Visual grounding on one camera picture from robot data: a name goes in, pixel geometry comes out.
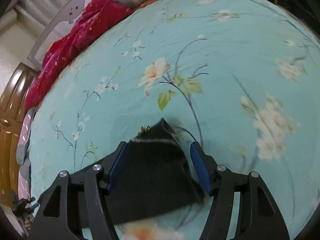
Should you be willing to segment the red blanket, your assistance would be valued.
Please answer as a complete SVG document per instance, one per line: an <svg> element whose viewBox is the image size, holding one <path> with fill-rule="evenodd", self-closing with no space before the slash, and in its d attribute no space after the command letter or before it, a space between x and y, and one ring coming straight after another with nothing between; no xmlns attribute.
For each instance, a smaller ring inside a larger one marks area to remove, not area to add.
<svg viewBox="0 0 320 240"><path fill-rule="evenodd" d="M118 1L91 0L70 33L55 41L46 52L41 72L26 96L25 110L43 100L59 74L81 52L132 13L131 8Z"/></svg>

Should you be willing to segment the black pants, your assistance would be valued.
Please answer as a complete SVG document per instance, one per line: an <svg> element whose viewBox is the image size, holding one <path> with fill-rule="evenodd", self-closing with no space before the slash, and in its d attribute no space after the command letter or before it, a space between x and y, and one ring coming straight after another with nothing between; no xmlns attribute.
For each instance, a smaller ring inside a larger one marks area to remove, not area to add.
<svg viewBox="0 0 320 240"><path fill-rule="evenodd" d="M132 138L104 193L116 225L204 203L175 131L165 119Z"/></svg>

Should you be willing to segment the light blue floral bedsheet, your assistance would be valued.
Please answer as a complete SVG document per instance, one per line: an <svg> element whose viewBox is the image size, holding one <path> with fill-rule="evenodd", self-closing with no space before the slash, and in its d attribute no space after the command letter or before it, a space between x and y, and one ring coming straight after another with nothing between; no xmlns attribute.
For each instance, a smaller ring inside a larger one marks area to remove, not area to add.
<svg viewBox="0 0 320 240"><path fill-rule="evenodd" d="M159 0L80 54L31 125L31 194L165 119L257 171L294 239L319 204L319 38L266 0Z"/></svg>

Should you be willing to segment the pink striped pillow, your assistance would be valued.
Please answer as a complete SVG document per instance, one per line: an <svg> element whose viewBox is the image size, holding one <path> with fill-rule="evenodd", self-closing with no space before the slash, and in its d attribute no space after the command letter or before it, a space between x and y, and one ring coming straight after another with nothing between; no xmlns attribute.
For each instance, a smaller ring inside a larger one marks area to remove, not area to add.
<svg viewBox="0 0 320 240"><path fill-rule="evenodd" d="M16 151L16 161L19 165L18 172L18 197L20 199L30 199L31 186L31 162L29 159L29 145L31 123L34 119L36 108L33 107L27 111L20 132L20 137Z"/></svg>

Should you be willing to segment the brown wooden headboard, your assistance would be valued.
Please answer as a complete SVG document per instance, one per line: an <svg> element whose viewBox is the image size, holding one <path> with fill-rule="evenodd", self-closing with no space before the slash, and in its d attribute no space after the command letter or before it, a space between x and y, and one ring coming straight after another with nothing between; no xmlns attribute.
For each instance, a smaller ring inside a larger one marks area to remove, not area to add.
<svg viewBox="0 0 320 240"><path fill-rule="evenodd" d="M11 191L18 192L17 145L25 117L26 94L38 74L21 62L1 94L0 191L1 205L6 207L12 207Z"/></svg>

